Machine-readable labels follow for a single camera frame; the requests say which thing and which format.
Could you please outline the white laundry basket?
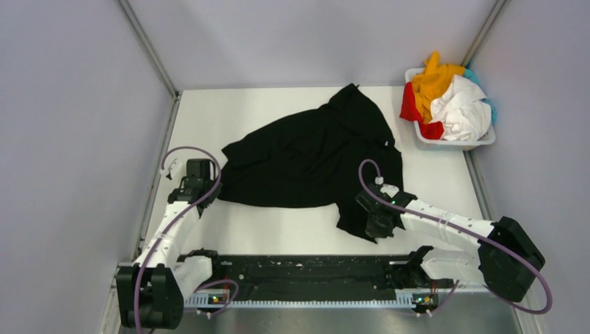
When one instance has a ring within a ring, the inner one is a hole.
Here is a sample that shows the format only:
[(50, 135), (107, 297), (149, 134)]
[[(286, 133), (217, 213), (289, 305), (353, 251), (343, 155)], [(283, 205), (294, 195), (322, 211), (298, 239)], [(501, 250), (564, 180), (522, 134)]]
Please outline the white laundry basket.
[(425, 146), (471, 150), (495, 141), (495, 111), (470, 70), (437, 65), (406, 71), (400, 118)]

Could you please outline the red t-shirt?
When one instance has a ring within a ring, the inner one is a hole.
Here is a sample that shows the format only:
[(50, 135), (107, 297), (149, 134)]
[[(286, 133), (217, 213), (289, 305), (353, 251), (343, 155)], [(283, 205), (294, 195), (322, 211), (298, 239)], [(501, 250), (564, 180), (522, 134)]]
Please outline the red t-shirt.
[(443, 137), (444, 127), (441, 122), (435, 122), (432, 124), (423, 123), (423, 117), (416, 107), (415, 95), (411, 82), (407, 82), (404, 86), (400, 118), (411, 122), (417, 122), (420, 134), (425, 139), (440, 140)]

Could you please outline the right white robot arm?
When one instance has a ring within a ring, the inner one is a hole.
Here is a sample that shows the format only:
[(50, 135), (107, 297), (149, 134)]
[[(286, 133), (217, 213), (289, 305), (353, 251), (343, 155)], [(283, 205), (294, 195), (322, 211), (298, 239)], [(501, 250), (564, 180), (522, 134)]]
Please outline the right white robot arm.
[(520, 302), (536, 280), (519, 255), (537, 271), (545, 258), (516, 220), (478, 220), (439, 209), (389, 184), (369, 184), (356, 196), (368, 213), (365, 232), (385, 239), (394, 230), (429, 236), (447, 248), (430, 246), (408, 267), (409, 280), (426, 287), (439, 279), (460, 280), (487, 287), (496, 295)]

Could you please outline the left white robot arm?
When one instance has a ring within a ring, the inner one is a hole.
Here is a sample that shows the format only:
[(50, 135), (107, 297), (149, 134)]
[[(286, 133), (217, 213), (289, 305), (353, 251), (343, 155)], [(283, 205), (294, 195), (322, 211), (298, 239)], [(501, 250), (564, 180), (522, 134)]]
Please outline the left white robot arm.
[(130, 266), (115, 281), (120, 318), (125, 328), (175, 329), (185, 300), (201, 283), (215, 287), (223, 269), (204, 255), (177, 262), (188, 234), (220, 191), (209, 172), (189, 172), (167, 199), (159, 227)]

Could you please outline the aluminium frame post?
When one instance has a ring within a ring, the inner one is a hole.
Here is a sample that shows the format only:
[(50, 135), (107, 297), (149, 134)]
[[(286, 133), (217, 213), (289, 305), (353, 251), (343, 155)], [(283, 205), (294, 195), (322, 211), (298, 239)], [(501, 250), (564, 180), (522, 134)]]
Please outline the aluminium frame post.
[(469, 49), (467, 50), (461, 65), (463, 67), (470, 67), (470, 64), (476, 58), (479, 50), (483, 46), (485, 40), (488, 37), (488, 34), (491, 32), (493, 27), (495, 26), (496, 21), (503, 13), (506, 6), (510, 3), (510, 0), (497, 0), (494, 2), (493, 7), (491, 8), (489, 14), (487, 15), (484, 23), (482, 24), (481, 28), (477, 32), (474, 40), (472, 41)]
[(140, 48), (142, 49), (143, 53), (146, 56), (146, 59), (154, 73), (156, 74), (157, 78), (160, 82), (164, 85), (164, 88), (169, 93), (169, 95), (176, 100), (179, 96), (179, 91), (176, 89), (175, 84), (172, 82), (168, 71), (166, 70), (163, 62), (161, 61), (156, 49), (154, 48), (151, 40), (146, 33), (145, 29), (143, 28), (139, 17), (135, 13), (131, 2), (128, 0), (116, 0), (115, 1), (119, 8), (122, 11), (127, 23), (129, 24), (132, 33), (134, 34), (135, 38), (137, 39)]

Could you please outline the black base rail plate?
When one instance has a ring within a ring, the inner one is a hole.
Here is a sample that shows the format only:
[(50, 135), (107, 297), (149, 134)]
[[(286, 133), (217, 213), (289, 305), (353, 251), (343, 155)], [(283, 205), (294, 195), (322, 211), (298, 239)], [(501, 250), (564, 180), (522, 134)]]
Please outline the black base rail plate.
[(209, 279), (219, 301), (392, 300), (411, 290), (439, 292), (451, 279), (433, 280), (408, 255), (219, 255)]

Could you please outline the right aluminium frame post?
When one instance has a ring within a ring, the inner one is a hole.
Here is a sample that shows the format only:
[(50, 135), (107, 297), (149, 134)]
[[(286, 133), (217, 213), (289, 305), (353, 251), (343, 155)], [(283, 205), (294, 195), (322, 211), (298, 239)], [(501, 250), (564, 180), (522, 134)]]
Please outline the right aluminium frame post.
[(474, 40), (472, 41), (469, 49), (467, 50), (461, 65), (463, 67), (470, 67), (470, 64), (476, 58), (479, 50), (483, 46), (485, 40), (488, 37), (488, 34), (491, 32), (493, 27), (495, 26), (496, 21), (503, 13), (506, 6), (510, 3), (510, 0), (497, 0), (494, 2), (493, 7), (491, 8), (489, 14), (487, 15), (484, 23), (482, 24), (481, 28), (477, 32)]

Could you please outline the left aluminium frame post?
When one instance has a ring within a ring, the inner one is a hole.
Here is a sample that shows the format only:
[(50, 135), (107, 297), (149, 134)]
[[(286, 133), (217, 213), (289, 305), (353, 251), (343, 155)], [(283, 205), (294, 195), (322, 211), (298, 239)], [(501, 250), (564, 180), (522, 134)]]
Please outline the left aluminium frame post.
[(142, 49), (143, 53), (146, 56), (146, 59), (154, 73), (156, 74), (157, 78), (160, 82), (164, 85), (164, 88), (169, 93), (169, 95), (176, 100), (179, 96), (179, 91), (176, 89), (175, 84), (172, 82), (168, 71), (166, 70), (163, 62), (161, 61), (156, 49), (154, 48), (151, 40), (146, 33), (145, 29), (143, 28), (139, 17), (135, 13), (131, 2), (128, 0), (116, 0), (115, 1), (119, 8), (122, 11), (127, 23), (129, 24), (132, 33), (134, 34), (135, 38), (137, 39), (140, 48)]

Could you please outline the black t-shirt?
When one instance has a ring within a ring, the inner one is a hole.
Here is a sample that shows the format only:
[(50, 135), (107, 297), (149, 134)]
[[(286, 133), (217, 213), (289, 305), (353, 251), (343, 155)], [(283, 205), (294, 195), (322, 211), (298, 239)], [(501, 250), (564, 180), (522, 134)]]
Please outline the black t-shirt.
[(349, 84), (317, 109), (276, 120), (226, 145), (219, 199), (256, 207), (336, 205), (337, 227), (367, 238), (356, 201), (377, 175), (402, 187), (403, 161), (377, 105)]

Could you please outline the white t-shirt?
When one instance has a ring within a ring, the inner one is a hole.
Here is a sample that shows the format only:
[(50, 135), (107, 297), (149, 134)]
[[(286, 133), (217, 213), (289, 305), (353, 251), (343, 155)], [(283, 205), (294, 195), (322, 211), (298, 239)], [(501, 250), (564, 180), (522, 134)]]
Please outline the white t-shirt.
[(492, 108), (483, 90), (471, 80), (455, 75), (446, 92), (432, 101), (432, 122), (444, 127), (442, 140), (478, 141), (491, 126)]

